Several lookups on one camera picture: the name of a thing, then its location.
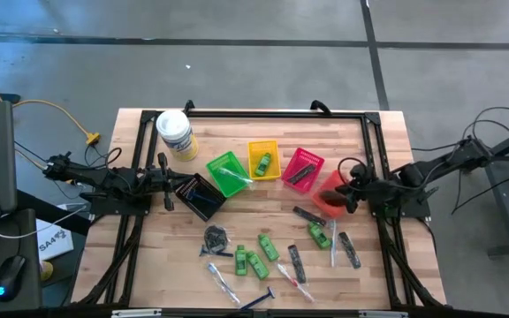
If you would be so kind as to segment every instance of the pink basket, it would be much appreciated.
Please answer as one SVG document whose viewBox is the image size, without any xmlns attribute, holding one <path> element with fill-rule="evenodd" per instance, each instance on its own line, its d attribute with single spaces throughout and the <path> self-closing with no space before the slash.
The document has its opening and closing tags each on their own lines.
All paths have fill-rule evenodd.
<svg viewBox="0 0 509 318">
<path fill-rule="evenodd" d="M 309 189 L 311 189 L 311 186 L 317 180 L 317 176 L 319 175 L 319 171 L 322 169 L 323 162 L 325 162 L 325 159 L 322 157 L 314 155 L 303 148 L 297 148 L 296 152 L 293 153 L 292 159 L 290 159 L 286 170 L 282 174 L 282 181 L 284 181 L 287 186 L 290 186 L 296 191 L 306 193 L 309 191 Z M 295 185 L 288 182 L 289 178 L 293 177 L 296 173 L 306 168 L 310 164 L 315 166 L 314 171 L 309 173 Z"/>
</svg>

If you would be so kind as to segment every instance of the white cable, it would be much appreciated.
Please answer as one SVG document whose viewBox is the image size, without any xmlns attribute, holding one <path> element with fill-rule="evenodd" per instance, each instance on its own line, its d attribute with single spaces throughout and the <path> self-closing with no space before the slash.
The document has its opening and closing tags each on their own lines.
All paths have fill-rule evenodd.
<svg viewBox="0 0 509 318">
<path fill-rule="evenodd" d="M 44 230 L 46 230 L 46 229 L 50 228 L 52 225 L 56 225 L 58 222 L 64 221 L 65 219 L 67 219 L 67 218 L 68 218 L 68 217 L 70 217 L 70 216 L 73 216 L 73 215 L 75 215 L 75 214 L 78 214 L 79 212 L 82 212 L 82 210 L 83 210 L 84 208 L 85 208 L 85 207 L 80 208 L 80 209 L 78 209 L 78 210 L 76 210 L 76 211 L 72 212 L 71 214 L 69 214 L 69 215 L 67 215 L 67 216 L 65 216 L 65 217 L 63 217 L 63 218 L 61 218 L 61 219 L 59 219 L 58 221 L 56 221 L 56 222 L 52 223 L 51 225 L 49 225 L 49 226 L 47 226 L 47 227 L 45 227 L 45 228 L 40 229 L 40 230 L 33 231 L 33 232 L 28 233 L 28 234 L 20 235 L 20 236 L 17 236 L 17 237 L 11 237 L 11 236 L 7 236 L 7 235 L 0 234 L 0 238 L 3 238 L 3 239 L 22 239 L 22 238 L 26 238 L 27 236 L 31 236 L 31 235 L 33 235 L 33 234 L 36 234 L 36 233 L 40 232 L 40 231 L 44 231 Z"/>
</svg>

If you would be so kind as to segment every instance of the green basket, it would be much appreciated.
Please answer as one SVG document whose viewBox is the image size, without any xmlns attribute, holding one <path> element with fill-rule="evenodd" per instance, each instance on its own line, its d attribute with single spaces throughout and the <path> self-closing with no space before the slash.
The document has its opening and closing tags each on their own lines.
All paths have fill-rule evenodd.
<svg viewBox="0 0 509 318">
<path fill-rule="evenodd" d="M 248 174 L 245 171 L 245 168 L 243 168 L 232 151 L 211 161 L 206 165 L 206 167 L 208 168 L 211 177 L 213 177 L 213 179 L 216 181 L 217 186 L 219 186 L 219 189 L 225 198 L 232 197 L 235 193 L 247 187 L 247 182 L 218 171 L 219 168 L 226 168 L 229 171 L 237 173 L 243 178 L 248 178 Z"/>
</svg>

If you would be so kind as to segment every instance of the butcher block tabletop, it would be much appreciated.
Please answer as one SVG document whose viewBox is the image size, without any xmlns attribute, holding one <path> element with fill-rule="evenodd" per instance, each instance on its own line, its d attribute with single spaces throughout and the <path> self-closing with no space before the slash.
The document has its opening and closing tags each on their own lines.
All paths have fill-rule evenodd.
<svg viewBox="0 0 509 318">
<path fill-rule="evenodd" d="M 142 110 L 119 110 L 110 149 L 120 147 L 123 153 L 110 166 L 131 166 Z M 412 151 L 402 112 L 379 113 L 390 168 L 393 170 L 412 162 Z M 156 152 L 166 153 L 168 167 L 174 171 L 200 173 L 215 187 L 217 185 L 209 175 L 206 164 L 232 151 L 243 167 L 247 168 L 249 141 L 276 140 L 282 172 L 297 148 L 304 148 L 319 155 L 325 162 L 309 193 L 298 193 L 284 185 L 280 179 L 255 181 L 249 188 L 228 198 L 207 222 L 202 221 L 173 194 L 171 197 L 175 208 L 173 211 L 166 211 L 163 206 L 163 193 L 156 194 L 152 200 L 150 213 L 144 220 L 134 273 L 131 307 L 234 308 L 229 296 L 217 286 L 207 270 L 207 263 L 212 261 L 236 292 L 242 305 L 265 294 L 267 287 L 270 286 L 275 291 L 276 298 L 266 299 L 255 308 L 390 308 L 376 221 L 370 215 L 366 202 L 360 202 L 354 214 L 343 214 L 338 219 L 338 232 L 345 231 L 349 235 L 361 258 L 362 266 L 359 269 L 353 269 L 340 242 L 337 244 L 337 264 L 332 268 L 330 250 L 320 250 L 308 234 L 308 222 L 292 212 L 294 206 L 299 206 L 320 215 L 321 211 L 310 199 L 311 194 L 337 168 L 342 158 L 354 156 L 365 160 L 359 121 L 325 117 L 309 119 L 192 117 L 190 121 L 200 149 L 192 161 L 177 161 L 161 138 L 158 138 Z M 152 129 L 152 125 L 148 125 L 141 167 L 144 167 Z M 376 152 L 374 130 L 372 127 L 369 130 Z M 352 165 L 351 162 L 344 163 L 342 171 L 348 173 Z M 90 228 L 72 301 L 86 296 L 110 265 L 119 221 L 119 216 L 105 216 Z M 235 253 L 237 245 L 244 245 L 248 251 L 256 251 L 266 264 L 269 276 L 262 281 L 259 280 L 250 265 L 246 276 L 235 276 L 233 258 L 200 257 L 204 231 L 212 224 L 225 228 L 230 240 L 226 252 Z M 424 224 L 415 219 L 403 219 L 401 227 L 410 267 L 434 297 L 444 303 L 444 290 L 429 232 Z M 330 238 L 330 230 L 327 228 L 323 230 Z M 280 254 L 279 261 L 286 265 L 294 277 L 295 272 L 287 247 L 292 244 L 298 247 L 308 279 L 305 288 L 315 298 L 314 303 L 307 302 L 280 274 L 276 262 L 268 260 L 258 244 L 257 236 L 260 233 L 270 237 Z M 401 274 L 397 266 L 394 268 L 398 295 L 404 302 Z M 125 265 L 120 270 L 116 299 L 122 290 L 124 276 Z"/>
</svg>

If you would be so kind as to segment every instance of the yellow label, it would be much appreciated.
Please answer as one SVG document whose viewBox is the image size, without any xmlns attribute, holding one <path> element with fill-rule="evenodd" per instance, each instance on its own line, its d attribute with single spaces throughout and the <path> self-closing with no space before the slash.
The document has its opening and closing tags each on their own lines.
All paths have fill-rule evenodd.
<svg viewBox="0 0 509 318">
<path fill-rule="evenodd" d="M 185 149 L 177 150 L 175 148 L 169 148 L 174 158 L 180 161 L 189 161 L 195 158 L 198 154 L 198 141 L 195 139 L 195 135 L 190 136 L 190 145 Z"/>
</svg>

